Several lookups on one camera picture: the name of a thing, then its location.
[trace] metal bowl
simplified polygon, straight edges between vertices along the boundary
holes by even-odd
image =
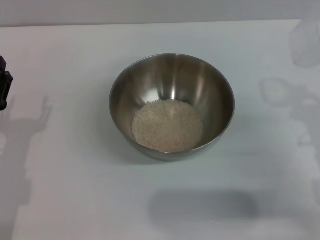
[[[182,101],[199,112],[204,133],[194,149],[162,152],[136,142],[132,132],[136,112],[159,99]],[[138,151],[173,162],[217,141],[232,120],[235,97],[226,78],[209,63],[188,55],[159,54],[137,61],[119,75],[111,89],[109,108],[117,128]]]

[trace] uncooked rice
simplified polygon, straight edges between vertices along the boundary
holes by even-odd
[[[135,140],[161,152],[193,149],[201,140],[204,127],[199,114],[188,103],[177,100],[148,102],[134,116]]]

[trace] bowl rim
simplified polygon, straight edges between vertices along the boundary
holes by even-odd
[[[137,141],[134,141],[132,140],[131,138],[127,137],[123,131],[120,129],[119,125],[117,124],[117,122],[115,121],[114,119],[114,116],[111,112],[111,96],[112,96],[112,93],[114,91],[114,87],[116,85],[116,83],[119,81],[120,77],[122,77],[130,68],[132,68],[134,65],[142,62],[142,61],[145,61],[147,59],[150,59],[150,58],[155,58],[155,57],[159,57],[159,56],[171,56],[171,55],[178,55],[178,56],[184,56],[184,57],[188,57],[188,58],[191,58],[191,59],[195,59],[197,61],[201,61],[205,64],[208,64],[210,67],[212,67],[214,70],[216,70],[220,75],[221,77],[225,80],[227,86],[229,87],[230,91],[231,91],[231,95],[232,95],[232,101],[233,101],[233,109],[232,109],[232,114],[231,114],[231,117],[229,119],[229,122],[227,123],[227,125],[225,126],[225,128],[223,129],[223,131],[221,133],[219,133],[219,135],[217,137],[215,137],[213,140],[211,140],[210,142],[204,144],[204,145],[201,145],[201,146],[198,146],[198,147],[194,147],[192,149],[189,149],[189,150],[184,150],[184,151],[159,151],[159,150],[155,150],[155,149],[152,149],[152,148],[149,148],[149,147],[146,147],[146,146],[143,146],[141,145],[140,143],[138,143]],[[143,149],[146,149],[146,150],[149,150],[149,151],[152,151],[154,153],[159,153],[159,154],[167,154],[167,155],[178,155],[178,154],[184,154],[184,153],[189,153],[189,152],[196,152],[200,149],[203,149],[205,147],[207,147],[208,145],[212,144],[214,141],[216,141],[218,138],[220,138],[222,136],[222,134],[225,133],[225,131],[227,130],[227,128],[230,126],[231,124],[231,121],[235,115],[235,110],[236,110],[236,101],[235,101],[235,94],[234,94],[234,91],[230,85],[230,83],[228,82],[228,80],[226,79],[226,77],[217,69],[215,68],[214,66],[212,66],[210,63],[200,59],[200,58],[197,58],[197,57],[194,57],[194,56],[190,56],[190,55],[186,55],[186,54],[181,54],[181,53],[161,53],[161,54],[155,54],[155,55],[151,55],[151,56],[147,56],[147,57],[144,57],[134,63],[132,63],[131,65],[129,65],[127,68],[125,68],[120,74],[119,76],[115,79],[114,83],[112,84],[112,87],[111,87],[111,90],[110,90],[110,93],[109,93],[109,111],[110,111],[110,115],[111,115],[111,118],[112,118],[112,121],[113,123],[115,124],[116,128],[120,131],[120,133],[131,143],[133,144],[137,144],[138,146],[142,147]]]

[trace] white backdrop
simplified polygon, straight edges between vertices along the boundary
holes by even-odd
[[[303,19],[319,0],[0,0],[0,27]]]

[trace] white surface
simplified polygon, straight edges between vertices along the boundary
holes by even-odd
[[[292,106],[274,107],[261,92],[270,85],[270,101],[281,100],[273,81],[283,79],[292,91],[302,85],[319,96],[320,67],[291,59],[298,23],[0,29],[15,99],[1,113],[0,239],[319,239],[317,98],[299,105],[302,91],[292,92]],[[120,72],[160,53],[203,59],[234,90],[229,129],[193,160],[148,159],[109,114]],[[300,140],[311,143],[299,147]]]
[[[315,2],[319,0],[0,0],[0,26],[303,19]]]

